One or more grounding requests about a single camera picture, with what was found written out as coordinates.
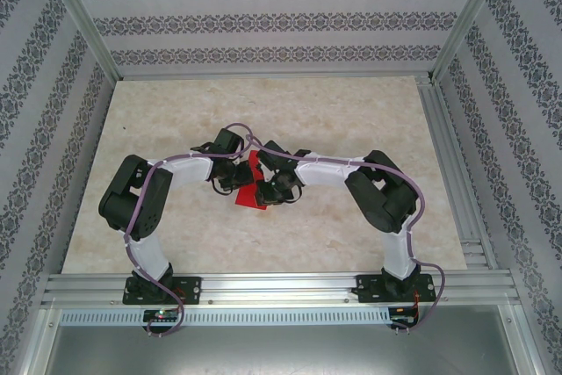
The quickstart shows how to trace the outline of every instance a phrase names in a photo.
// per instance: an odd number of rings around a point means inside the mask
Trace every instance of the beige floor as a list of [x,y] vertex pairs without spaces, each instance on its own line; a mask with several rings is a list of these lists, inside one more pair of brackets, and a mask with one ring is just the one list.
[[[126,155],[178,154],[236,121],[292,152],[385,151],[428,201],[414,231],[416,255],[466,268],[414,78],[398,77],[119,83],[63,272],[131,270],[121,238],[97,214]],[[383,263],[377,231],[336,188],[305,188],[294,205],[258,211],[193,184],[170,193],[159,233],[176,272],[363,271]]]

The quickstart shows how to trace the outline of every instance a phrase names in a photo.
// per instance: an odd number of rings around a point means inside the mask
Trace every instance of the robotic arm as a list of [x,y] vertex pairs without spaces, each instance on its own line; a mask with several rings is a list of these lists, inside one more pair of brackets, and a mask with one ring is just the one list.
[[[214,142],[193,148],[192,152],[234,154],[243,149],[243,145],[242,137],[223,128]],[[287,154],[274,141],[269,141],[265,147]],[[293,196],[295,188],[302,194],[303,187],[315,184],[349,190],[367,221],[383,232],[383,278],[387,292],[398,299],[404,292],[411,290],[420,273],[420,266],[410,257],[407,248],[406,227],[415,212],[415,201],[418,199],[415,191],[403,179],[388,172],[319,161],[321,158],[329,160],[330,157],[317,155],[309,150],[300,150],[295,156],[306,160],[284,158],[265,150],[257,153],[260,166],[268,169],[272,176],[268,180],[256,181],[256,203],[260,206],[290,204],[296,200]],[[339,160],[381,164],[400,171],[380,151],[372,151],[365,157]],[[123,161],[99,204],[99,213],[111,228],[125,233],[138,200],[132,189],[141,188],[154,164],[155,161],[143,160],[136,155],[129,155]],[[215,180],[223,191],[233,191],[254,183],[249,162],[240,161],[240,157],[190,157],[165,162],[154,172],[148,183],[142,208],[131,232],[131,251],[150,277],[170,289],[173,285],[172,266],[163,255],[155,233],[168,192],[188,183],[201,181],[211,181],[215,188]],[[127,287],[129,290],[134,289],[137,292],[135,294],[146,297],[151,303],[162,303],[167,299],[166,293],[146,280],[137,270],[133,272],[133,277],[135,283]]]

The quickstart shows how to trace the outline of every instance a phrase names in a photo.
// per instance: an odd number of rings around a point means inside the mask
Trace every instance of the enclosure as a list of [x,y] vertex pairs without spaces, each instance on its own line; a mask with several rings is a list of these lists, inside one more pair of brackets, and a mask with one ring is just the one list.
[[[0,372],[562,373],[561,29],[562,0],[0,0]],[[232,122],[419,183],[423,328],[359,301],[384,251],[347,192],[194,184],[161,235],[198,304],[146,336],[97,204],[126,155]]]

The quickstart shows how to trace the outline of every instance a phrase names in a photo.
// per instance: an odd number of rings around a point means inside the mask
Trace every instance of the patterned wallpaper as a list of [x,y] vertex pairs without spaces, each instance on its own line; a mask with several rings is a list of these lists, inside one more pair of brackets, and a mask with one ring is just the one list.
[[0,0],[0,374],[61,270],[112,86],[61,0]]
[[83,0],[124,76],[428,71],[466,0]]
[[486,0],[441,81],[488,235],[562,373],[560,0]]

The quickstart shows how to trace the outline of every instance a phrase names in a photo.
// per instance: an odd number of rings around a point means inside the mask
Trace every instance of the red block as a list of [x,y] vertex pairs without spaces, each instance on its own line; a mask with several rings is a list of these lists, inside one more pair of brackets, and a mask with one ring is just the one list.
[[263,180],[263,173],[257,169],[259,160],[257,159],[257,151],[251,151],[249,153],[249,167],[252,169],[252,174],[254,175],[254,183],[242,186],[238,190],[238,196],[236,197],[236,204],[238,206],[249,206],[250,208],[257,208],[258,210],[265,210],[267,206],[259,206],[256,203],[256,180]]

